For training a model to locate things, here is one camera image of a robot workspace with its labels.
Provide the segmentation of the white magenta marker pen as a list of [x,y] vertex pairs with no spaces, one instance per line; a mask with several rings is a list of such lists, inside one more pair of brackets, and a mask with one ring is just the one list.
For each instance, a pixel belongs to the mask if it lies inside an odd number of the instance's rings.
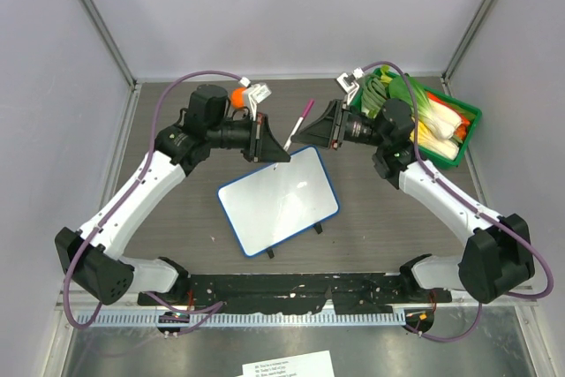
[[292,130],[290,131],[290,135],[288,136],[288,138],[285,141],[285,144],[283,145],[283,149],[285,151],[288,151],[290,148],[290,145],[292,143],[292,137],[298,132],[299,128],[301,127],[302,123],[304,122],[304,120],[306,119],[306,117],[309,115],[313,105],[315,103],[314,99],[310,99],[307,104],[305,105],[304,110],[302,111],[301,115],[298,117],[296,123],[294,124]]

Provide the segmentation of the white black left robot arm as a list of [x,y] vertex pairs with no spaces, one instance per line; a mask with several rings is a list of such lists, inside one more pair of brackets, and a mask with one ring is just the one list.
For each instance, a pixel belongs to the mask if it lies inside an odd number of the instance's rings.
[[62,228],[55,245],[66,276],[104,305],[126,292],[156,292],[168,305],[188,293],[186,271],[166,258],[124,256],[137,228],[151,211],[214,149],[236,149],[248,162],[289,162],[268,116],[258,110],[271,94],[264,83],[240,91],[234,103],[223,88],[204,84],[191,94],[179,118],[154,138],[138,170],[109,203],[77,230]]

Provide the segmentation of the blue framed whiteboard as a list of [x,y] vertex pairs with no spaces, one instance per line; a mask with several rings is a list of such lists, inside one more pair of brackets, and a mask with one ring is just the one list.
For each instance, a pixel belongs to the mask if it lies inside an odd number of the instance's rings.
[[319,150],[303,147],[221,186],[217,198],[243,254],[255,257],[340,212]]

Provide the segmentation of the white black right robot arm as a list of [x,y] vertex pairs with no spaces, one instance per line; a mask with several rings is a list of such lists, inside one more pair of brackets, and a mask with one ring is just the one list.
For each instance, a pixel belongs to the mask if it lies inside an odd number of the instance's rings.
[[333,100],[292,139],[327,149],[345,141],[375,147],[372,159],[379,176],[419,201],[460,240],[463,250],[455,256],[423,254],[401,266],[398,289],[406,300],[417,302],[431,289],[445,289],[464,290],[488,304],[532,278],[535,267],[526,247],[530,234],[525,220],[484,207],[431,161],[417,158],[410,139],[413,129],[411,108],[402,100],[385,101],[374,118]]

